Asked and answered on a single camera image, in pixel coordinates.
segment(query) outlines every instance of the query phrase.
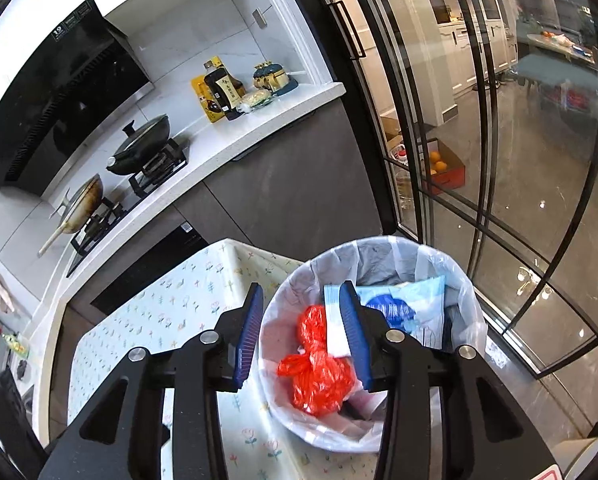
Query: blue and white package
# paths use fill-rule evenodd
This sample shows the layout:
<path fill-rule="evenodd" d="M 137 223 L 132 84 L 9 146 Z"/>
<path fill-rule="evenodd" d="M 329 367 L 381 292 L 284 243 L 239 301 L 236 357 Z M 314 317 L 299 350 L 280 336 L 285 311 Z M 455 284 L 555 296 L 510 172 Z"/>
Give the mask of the blue and white package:
<path fill-rule="evenodd" d="M 340 285 L 324 287 L 327 342 L 330 354 L 345 357 L 350 355 L 350 351 L 339 311 L 339 287 Z M 441 348 L 444 289 L 444 276 L 403 286 L 355 287 L 362 305 L 380 310 L 391 328 L 403 330 L 430 348 Z"/>

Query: gas stove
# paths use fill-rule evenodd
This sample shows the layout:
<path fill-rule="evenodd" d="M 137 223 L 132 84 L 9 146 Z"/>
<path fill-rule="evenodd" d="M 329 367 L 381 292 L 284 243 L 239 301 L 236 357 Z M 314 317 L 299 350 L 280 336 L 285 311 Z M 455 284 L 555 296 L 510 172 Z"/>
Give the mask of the gas stove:
<path fill-rule="evenodd" d="M 67 276 L 70 276 L 90 251 L 121 220 L 155 191 L 161 184 L 186 166 L 188 161 L 182 148 L 173 139 L 157 155 L 142 168 L 141 171 L 130 176 L 130 190 L 118 201 L 112 202 L 108 198 L 102 199 L 102 205 L 84 225 L 84 228 L 73 236 L 70 243 L 76 251 Z"/>

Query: silver screw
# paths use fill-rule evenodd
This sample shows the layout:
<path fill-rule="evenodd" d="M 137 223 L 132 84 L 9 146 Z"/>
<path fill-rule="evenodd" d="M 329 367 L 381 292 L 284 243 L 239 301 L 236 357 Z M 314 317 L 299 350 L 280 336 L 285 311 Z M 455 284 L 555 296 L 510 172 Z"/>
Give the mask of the silver screw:
<path fill-rule="evenodd" d="M 215 332 L 214 330 L 207 330 L 206 332 L 202 333 L 202 335 L 199 336 L 199 340 L 204 345 L 210 345 L 212 343 L 216 343 L 217 341 L 219 341 L 219 334 L 217 332 Z"/>
<path fill-rule="evenodd" d="M 469 345 L 462 345 L 459 347 L 459 355 L 464 359 L 474 359 L 477 351 Z"/>
<path fill-rule="evenodd" d="M 128 359 L 133 362 L 141 361 L 144 357 L 146 357 L 145 348 L 133 348 L 130 352 L 128 352 Z"/>
<path fill-rule="evenodd" d="M 391 343 L 400 343 L 406 338 L 406 335 L 401 330 L 395 330 L 393 328 L 385 333 L 385 338 Z"/>

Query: floral tablecloth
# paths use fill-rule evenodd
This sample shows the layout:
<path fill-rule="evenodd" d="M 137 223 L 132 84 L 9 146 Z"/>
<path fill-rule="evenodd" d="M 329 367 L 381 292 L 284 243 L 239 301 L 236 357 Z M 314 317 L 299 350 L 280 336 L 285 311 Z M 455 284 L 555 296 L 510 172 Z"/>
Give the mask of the floral tablecloth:
<path fill-rule="evenodd" d="M 301 262 L 234 240 L 222 240 L 191 256 L 108 316 L 79 341 L 71 369 L 68 421 L 128 350 L 152 353 L 181 347 L 214 328 L 222 312 L 243 304 L 258 282 L 265 305 Z M 255 366 L 237 394 L 217 396 L 231 480 L 371 479 L 375 454 L 329 453 L 300 440 L 272 418 Z M 173 391 L 167 390 L 163 423 L 172 427 Z M 172 441 L 161 450 L 161 477 L 172 479 Z"/>

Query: black wok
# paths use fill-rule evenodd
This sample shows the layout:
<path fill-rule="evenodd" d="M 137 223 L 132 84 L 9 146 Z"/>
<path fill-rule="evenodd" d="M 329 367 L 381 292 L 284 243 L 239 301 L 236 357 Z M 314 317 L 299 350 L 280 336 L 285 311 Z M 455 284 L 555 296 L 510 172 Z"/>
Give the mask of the black wok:
<path fill-rule="evenodd" d="M 108 159 L 106 169 L 110 173 L 128 175 L 138 173 L 159 153 L 170 136 L 170 121 L 166 114 L 160 115 L 135 130 L 132 121 L 123 130 L 128 138 Z"/>

